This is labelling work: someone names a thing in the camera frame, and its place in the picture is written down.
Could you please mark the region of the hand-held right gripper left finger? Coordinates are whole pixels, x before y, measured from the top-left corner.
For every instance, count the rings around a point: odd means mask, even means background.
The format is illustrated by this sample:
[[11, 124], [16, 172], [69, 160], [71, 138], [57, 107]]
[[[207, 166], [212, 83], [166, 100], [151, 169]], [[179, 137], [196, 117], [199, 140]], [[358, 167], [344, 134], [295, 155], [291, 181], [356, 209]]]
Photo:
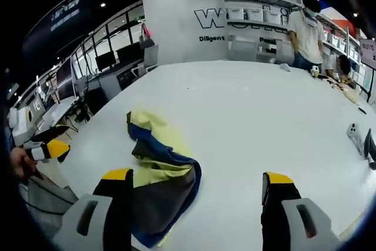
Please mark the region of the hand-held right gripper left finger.
[[131, 250], [133, 170], [111, 170], [62, 217], [59, 250]]

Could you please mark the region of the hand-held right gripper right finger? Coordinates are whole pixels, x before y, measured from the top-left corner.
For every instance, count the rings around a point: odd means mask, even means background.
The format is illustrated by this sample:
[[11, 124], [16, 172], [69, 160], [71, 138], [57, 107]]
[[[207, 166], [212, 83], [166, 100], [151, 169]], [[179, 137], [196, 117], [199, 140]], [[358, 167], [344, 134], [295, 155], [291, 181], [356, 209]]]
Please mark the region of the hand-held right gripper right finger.
[[311, 199], [302, 198], [292, 179], [263, 173], [263, 250], [337, 250], [331, 219]]

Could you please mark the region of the person's left hand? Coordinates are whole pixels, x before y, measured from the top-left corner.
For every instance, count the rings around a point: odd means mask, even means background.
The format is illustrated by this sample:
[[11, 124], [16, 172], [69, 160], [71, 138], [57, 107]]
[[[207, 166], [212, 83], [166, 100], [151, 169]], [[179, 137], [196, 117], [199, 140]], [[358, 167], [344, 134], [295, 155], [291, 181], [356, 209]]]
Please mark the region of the person's left hand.
[[19, 180], [25, 180], [36, 173], [37, 162], [27, 155], [24, 148], [13, 148], [9, 157], [14, 173]]

